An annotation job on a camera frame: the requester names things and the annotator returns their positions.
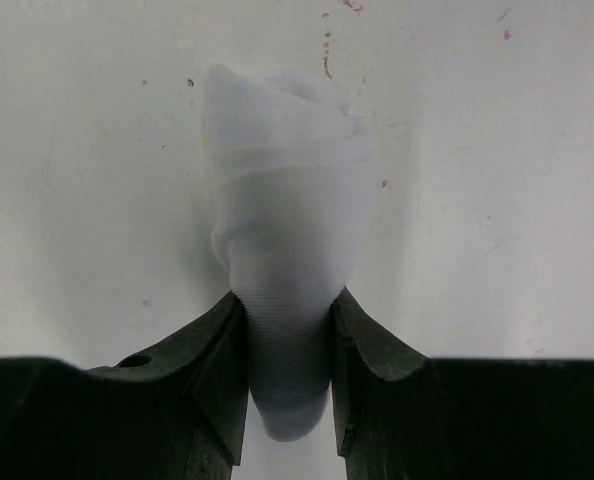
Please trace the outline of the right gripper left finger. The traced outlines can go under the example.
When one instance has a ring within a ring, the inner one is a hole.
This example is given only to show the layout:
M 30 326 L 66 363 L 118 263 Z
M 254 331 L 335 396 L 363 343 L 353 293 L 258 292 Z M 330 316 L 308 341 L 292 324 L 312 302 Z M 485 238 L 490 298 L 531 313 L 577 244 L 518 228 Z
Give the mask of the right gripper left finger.
M 114 367 L 85 371 L 95 398 L 82 479 L 228 479 L 247 413 L 245 312 L 233 293 Z

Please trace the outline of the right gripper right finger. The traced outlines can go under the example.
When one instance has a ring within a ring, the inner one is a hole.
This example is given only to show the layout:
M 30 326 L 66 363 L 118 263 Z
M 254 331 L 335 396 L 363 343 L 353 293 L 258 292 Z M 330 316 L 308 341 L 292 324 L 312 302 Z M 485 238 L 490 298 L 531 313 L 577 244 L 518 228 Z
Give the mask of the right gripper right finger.
M 427 358 L 370 317 L 345 289 L 330 309 L 337 453 L 348 479 L 438 479 Z

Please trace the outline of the white striped sock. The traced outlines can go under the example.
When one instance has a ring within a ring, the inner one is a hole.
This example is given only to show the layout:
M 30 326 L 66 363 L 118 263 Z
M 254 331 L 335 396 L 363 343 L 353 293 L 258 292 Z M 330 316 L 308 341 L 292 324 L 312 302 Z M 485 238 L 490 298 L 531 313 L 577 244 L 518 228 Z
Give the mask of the white striped sock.
M 211 243 L 247 319 L 249 388 L 267 435 L 319 423 L 332 376 L 328 313 L 371 221 L 369 135 L 345 92 L 289 71 L 206 73 Z

